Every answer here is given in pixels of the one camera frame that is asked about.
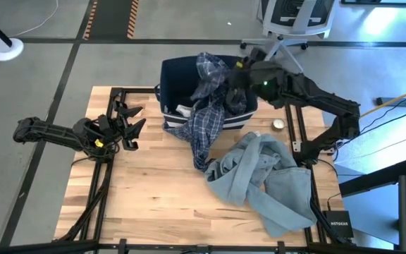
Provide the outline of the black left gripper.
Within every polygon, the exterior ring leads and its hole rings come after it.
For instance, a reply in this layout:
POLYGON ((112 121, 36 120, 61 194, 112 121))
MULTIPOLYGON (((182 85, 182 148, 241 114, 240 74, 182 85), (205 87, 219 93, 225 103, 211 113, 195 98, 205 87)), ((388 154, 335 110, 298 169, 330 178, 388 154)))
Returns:
POLYGON ((136 151, 139 146, 135 139, 139 138, 146 119, 141 119, 134 124, 129 123, 126 128, 125 118, 136 116, 143 110, 143 107, 128 108, 127 104, 114 101, 113 110, 118 114, 115 118, 111 119, 104 114, 98 116, 99 137, 95 140, 95 145, 97 147, 106 147, 118 144, 122 139, 124 150, 136 151))

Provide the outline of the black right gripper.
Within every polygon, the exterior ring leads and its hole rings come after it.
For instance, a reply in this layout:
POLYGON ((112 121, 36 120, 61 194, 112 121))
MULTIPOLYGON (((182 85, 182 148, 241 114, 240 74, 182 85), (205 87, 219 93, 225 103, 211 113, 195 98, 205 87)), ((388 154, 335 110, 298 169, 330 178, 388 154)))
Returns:
POLYGON ((228 107, 237 105, 238 114, 244 114, 247 108, 245 90, 260 91, 259 83, 254 82, 251 77, 252 68, 257 64, 258 61, 236 61, 228 75, 226 105, 228 107))

